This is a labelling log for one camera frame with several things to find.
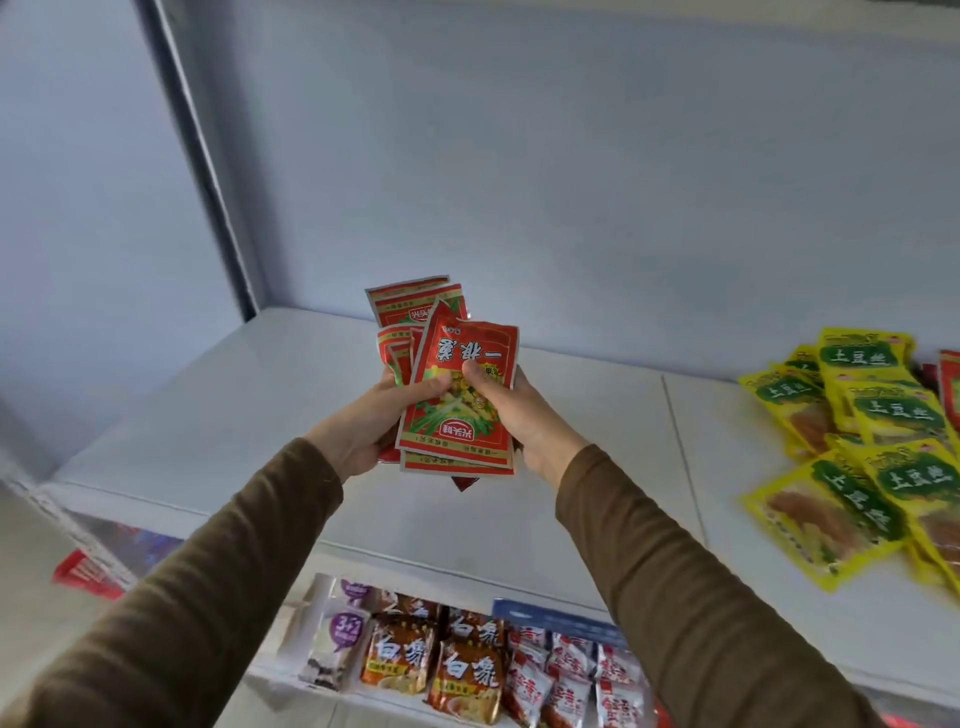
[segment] right hand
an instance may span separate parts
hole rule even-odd
[[[514,388],[487,376],[475,361],[464,362],[470,385],[496,407],[500,421],[523,445],[523,461],[534,473],[560,488],[566,467],[589,442],[546,403],[523,370],[516,369]]]

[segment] snack package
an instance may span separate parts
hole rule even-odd
[[[557,682],[540,712],[540,725],[547,728],[583,728],[590,700],[590,681],[556,667],[548,667],[546,671]]]
[[[503,647],[506,642],[505,634],[506,624],[503,619],[494,619],[477,612],[450,607],[450,617],[446,627],[446,635],[449,638]]]
[[[426,690],[436,627],[421,619],[376,618],[361,682],[413,695]]]
[[[882,499],[864,489],[838,457],[822,455],[743,498],[787,557],[827,592],[902,546],[897,522],[886,521],[890,509],[871,518],[854,514],[854,501],[873,511]],[[874,520],[900,538],[881,536]]]
[[[375,594],[373,587],[361,584],[359,581],[334,579],[329,596],[331,599],[341,599],[351,607],[366,609]]]
[[[418,596],[402,595],[399,592],[380,590],[375,612],[386,615],[402,615],[436,622],[440,619],[441,605]]]
[[[596,679],[614,683],[646,684],[640,660],[634,653],[608,644],[597,645]]]
[[[407,408],[396,437],[401,450],[463,460],[511,470],[513,441],[493,406],[464,379],[463,363],[473,359],[487,374],[513,388],[518,331],[516,327],[460,321],[443,301],[430,312],[413,382],[440,371],[453,377],[453,391]]]
[[[769,369],[742,376],[739,382],[811,452],[826,452],[824,436],[836,431],[827,398],[823,389],[796,372]]]
[[[799,369],[818,386],[824,385],[824,378],[820,374],[820,362],[817,360],[817,346],[815,344],[801,344],[790,358],[783,362],[784,365],[793,369]]]
[[[960,463],[938,440],[864,447],[857,456],[960,594]]]
[[[856,421],[843,393],[833,382],[870,374],[885,380],[910,379],[910,353],[915,348],[908,333],[871,331],[862,328],[824,328],[817,344],[817,359],[824,389],[833,409],[833,420],[843,432],[857,431]]]
[[[537,728],[540,712],[557,681],[522,652],[514,653],[503,688],[503,708],[518,725]]]
[[[593,660],[595,652],[596,643],[579,637],[565,637],[554,632],[547,666],[589,679],[593,677],[593,671],[597,667]]]
[[[460,283],[441,283],[431,288],[381,299],[374,305],[374,316],[381,327],[391,324],[423,324],[436,301],[443,301],[454,318],[468,319],[464,289]]]
[[[960,352],[940,352],[940,401],[950,423],[960,428]]]
[[[600,728],[656,728],[657,711],[647,691],[636,685],[597,681]]]
[[[838,379],[834,386],[853,413],[864,445],[934,438],[950,451],[960,452],[960,441],[936,396],[919,384]]]
[[[503,683],[503,661],[494,647],[444,640],[427,703],[461,720],[493,725]]]
[[[403,296],[409,293],[417,293],[428,288],[436,288],[439,285],[450,283],[450,276],[431,276],[430,278],[417,280],[403,280],[400,283],[389,283],[381,285],[378,288],[367,289],[367,301],[370,302],[370,308],[373,315],[376,315],[376,303],[384,299],[395,299],[397,296]]]
[[[362,609],[338,599],[329,599],[324,605],[324,614],[300,679],[338,691],[343,686],[348,663],[369,618],[370,614]]]

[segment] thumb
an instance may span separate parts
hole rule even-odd
[[[483,367],[472,359],[464,362],[464,376],[477,392],[491,401],[494,407],[499,408],[500,404],[505,402],[510,396],[510,390],[499,382],[491,379]]]

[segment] white food packet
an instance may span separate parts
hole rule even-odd
[[[300,673],[300,679],[338,691],[369,618],[370,613],[359,607],[339,599],[329,599],[324,605],[320,626],[314,633],[310,657]]]

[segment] brown long-sleeve shirt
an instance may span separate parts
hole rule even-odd
[[[11,706],[0,728],[211,726],[343,501],[292,441]],[[879,728],[789,624],[600,448],[564,475],[557,518],[678,728]]]

